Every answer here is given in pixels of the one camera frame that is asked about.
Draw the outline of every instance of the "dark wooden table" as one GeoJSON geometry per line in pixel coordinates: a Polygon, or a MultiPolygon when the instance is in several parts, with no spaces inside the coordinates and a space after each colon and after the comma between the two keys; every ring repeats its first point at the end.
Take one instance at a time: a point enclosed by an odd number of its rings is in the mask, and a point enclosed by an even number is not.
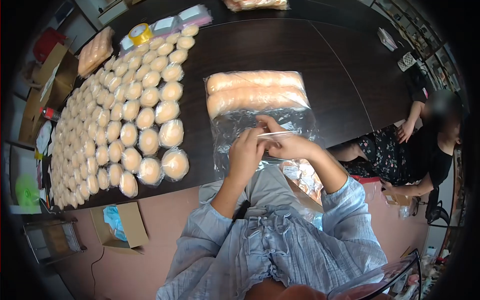
{"type": "MultiPolygon", "coordinates": [[[[117,44],[142,22],[152,23],[197,4],[196,1],[146,0],[113,20],[117,44]]],[[[408,43],[380,14],[353,0],[295,0],[291,10],[230,12],[222,1],[203,1],[214,22],[195,37],[183,64],[185,76],[180,146],[190,171],[179,182],[150,188],[139,184],[135,199],[183,190],[215,180],[212,134],[203,78],[226,71],[293,70],[301,72],[317,127],[326,146],[367,134],[405,118],[411,100],[396,61],[411,48],[390,52],[378,27],[408,43]]],[[[164,149],[158,153],[162,157],[164,149]]],[[[100,191],[79,208],[130,201],[118,188],[100,191]]]]}

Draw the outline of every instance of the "hand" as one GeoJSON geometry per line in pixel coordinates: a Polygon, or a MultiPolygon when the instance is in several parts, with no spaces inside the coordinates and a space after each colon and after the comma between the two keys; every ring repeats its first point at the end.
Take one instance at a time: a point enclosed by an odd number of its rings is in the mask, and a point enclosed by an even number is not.
{"type": "MultiPolygon", "coordinates": [[[[261,115],[257,116],[257,128],[266,128],[266,132],[287,131],[281,127],[274,118],[261,115]]],[[[317,144],[299,136],[293,135],[283,140],[278,140],[278,145],[269,144],[268,154],[281,159],[305,158],[311,159],[315,152],[320,148],[317,144]]]]}
{"type": "Polygon", "coordinates": [[[398,143],[408,143],[408,139],[412,135],[414,128],[415,123],[408,120],[405,121],[402,125],[400,125],[400,127],[397,129],[398,143]]]}
{"type": "Polygon", "coordinates": [[[389,183],[388,181],[385,181],[383,179],[380,178],[380,182],[382,183],[382,186],[386,189],[386,190],[390,190],[392,189],[393,185],[391,183],[389,183]]]}
{"type": "Polygon", "coordinates": [[[246,129],[230,147],[228,177],[232,182],[243,185],[242,188],[247,185],[262,160],[266,142],[257,144],[257,135],[264,132],[262,128],[246,129]]]}

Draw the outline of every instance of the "black top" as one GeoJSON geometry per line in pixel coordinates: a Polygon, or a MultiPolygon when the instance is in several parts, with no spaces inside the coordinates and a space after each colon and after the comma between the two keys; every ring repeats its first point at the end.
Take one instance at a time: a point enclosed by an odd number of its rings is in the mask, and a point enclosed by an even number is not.
{"type": "Polygon", "coordinates": [[[447,178],[453,158],[440,149],[437,136],[438,127],[430,122],[413,134],[407,143],[412,167],[411,179],[421,180],[429,173],[434,188],[447,178]]]}

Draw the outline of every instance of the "clear plastic bag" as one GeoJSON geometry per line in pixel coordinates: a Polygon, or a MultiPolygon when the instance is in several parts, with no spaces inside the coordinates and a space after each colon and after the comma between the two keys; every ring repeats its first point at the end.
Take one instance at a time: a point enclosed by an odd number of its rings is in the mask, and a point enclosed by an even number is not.
{"type": "MultiPolygon", "coordinates": [[[[298,134],[324,146],[298,72],[218,73],[205,78],[205,89],[217,179],[228,175],[230,147],[245,129],[256,127],[257,115],[273,117],[289,132],[264,135],[269,142],[298,134]]],[[[264,155],[258,169],[283,162],[286,160],[264,155]]]]}

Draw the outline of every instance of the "blue plastic bag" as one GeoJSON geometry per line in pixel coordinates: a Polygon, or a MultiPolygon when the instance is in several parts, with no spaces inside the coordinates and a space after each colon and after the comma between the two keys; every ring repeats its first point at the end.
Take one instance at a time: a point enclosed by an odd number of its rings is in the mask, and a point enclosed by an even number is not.
{"type": "Polygon", "coordinates": [[[113,229],[113,233],[117,239],[127,241],[127,237],[123,232],[119,210],[116,206],[107,206],[103,209],[103,220],[113,229]]]}

